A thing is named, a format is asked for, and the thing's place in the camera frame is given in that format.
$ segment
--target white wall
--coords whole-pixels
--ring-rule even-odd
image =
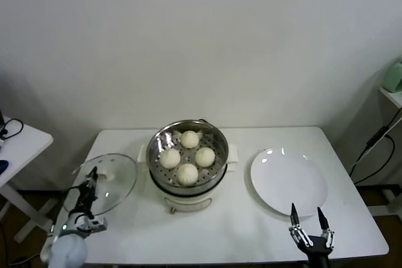
[[[1,107],[55,138],[17,182],[66,187],[100,129],[187,117],[334,143],[401,54],[401,16],[400,0],[0,0]]]

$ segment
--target table leg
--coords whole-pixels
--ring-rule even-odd
[[[0,188],[0,194],[10,201],[15,207],[31,218],[31,220],[44,231],[48,232],[52,226],[52,221],[42,213],[35,210],[16,190],[8,184]]]
[[[383,190],[383,193],[389,203],[387,205],[369,206],[371,215],[374,217],[396,215],[402,221],[402,194],[395,197],[391,190]]]
[[[6,202],[6,204],[4,204],[3,208],[0,211],[0,221],[3,219],[4,215],[7,213],[9,207],[10,207],[10,202]]]

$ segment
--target white table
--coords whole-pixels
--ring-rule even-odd
[[[402,92],[389,92],[380,87],[379,91],[384,94],[397,109],[402,107]],[[387,205],[369,206],[370,212],[373,216],[390,216],[397,215],[402,221],[402,195],[395,197],[391,190],[383,190],[384,196],[388,200]]]
[[[91,264],[223,264],[306,260],[290,237],[289,217],[274,212],[253,192],[249,167],[258,151],[285,147],[307,154],[322,170],[329,197],[323,212],[335,231],[331,259],[388,253],[388,245],[330,143],[316,127],[222,129],[237,145],[239,162],[227,173],[211,206],[193,213],[166,213],[159,191],[142,170],[132,193],[104,216],[107,231],[85,239]],[[155,130],[102,131],[87,159],[106,153],[137,158]],[[61,210],[57,232],[66,221]],[[321,233],[318,217],[302,218],[307,233]],[[46,259],[54,238],[48,238]]]
[[[7,135],[17,132],[20,127],[18,122],[10,122],[7,125],[9,132]],[[17,136],[5,140],[3,147],[0,149],[0,159],[9,162],[8,168],[0,175],[0,194],[8,200],[0,211],[0,219],[6,213],[10,203],[31,218],[31,221],[16,234],[14,239],[17,242],[21,242],[35,226],[49,231],[52,221],[45,214],[56,205],[57,201],[50,199],[37,211],[7,182],[29,162],[34,160],[37,155],[42,153],[52,142],[51,135],[25,124],[23,131]]]

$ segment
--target metal steamer tray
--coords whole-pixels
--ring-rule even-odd
[[[200,142],[193,149],[186,149],[180,143],[182,133],[188,130],[196,132]],[[215,153],[215,162],[209,168],[201,168],[195,162],[195,153],[202,147],[209,147]],[[169,148],[179,151],[180,164],[173,169],[166,169],[160,163],[160,156]],[[223,133],[204,120],[186,120],[175,122],[156,133],[148,144],[146,160],[154,182],[167,193],[178,196],[195,196],[211,190],[217,185],[226,171],[229,147]],[[198,180],[192,186],[182,186],[177,181],[178,167],[192,163],[198,169]]]

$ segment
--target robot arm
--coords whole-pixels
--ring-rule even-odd
[[[91,212],[93,202],[97,199],[97,167],[87,175],[85,181],[76,187],[80,196],[74,209],[68,214],[57,240],[52,244],[49,268],[78,268],[87,258],[85,238],[107,228],[105,218],[95,217]]]
[[[297,247],[307,255],[309,267],[311,268],[330,268],[328,255],[334,249],[334,232],[329,228],[328,220],[318,207],[318,219],[322,234],[320,237],[307,235],[301,228],[296,207],[291,205],[291,227],[289,228],[292,239]]]

